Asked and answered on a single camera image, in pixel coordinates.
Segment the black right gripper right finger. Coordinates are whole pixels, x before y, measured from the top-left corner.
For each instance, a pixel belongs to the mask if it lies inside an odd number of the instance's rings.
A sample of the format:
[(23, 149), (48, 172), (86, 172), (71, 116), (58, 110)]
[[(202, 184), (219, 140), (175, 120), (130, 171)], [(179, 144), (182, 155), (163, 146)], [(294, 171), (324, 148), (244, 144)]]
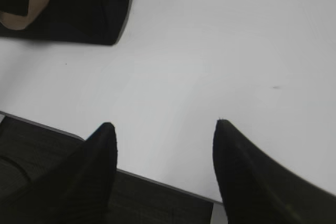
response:
[(274, 161), (218, 120), (213, 164), (228, 223), (335, 223), (335, 196)]

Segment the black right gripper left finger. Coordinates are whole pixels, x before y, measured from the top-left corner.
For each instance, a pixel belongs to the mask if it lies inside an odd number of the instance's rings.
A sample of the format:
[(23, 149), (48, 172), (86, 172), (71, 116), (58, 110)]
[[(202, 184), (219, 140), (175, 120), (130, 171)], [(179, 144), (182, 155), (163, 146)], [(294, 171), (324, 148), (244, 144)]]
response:
[(117, 170), (117, 138), (101, 124), (51, 171), (1, 200), (1, 223), (103, 223)]

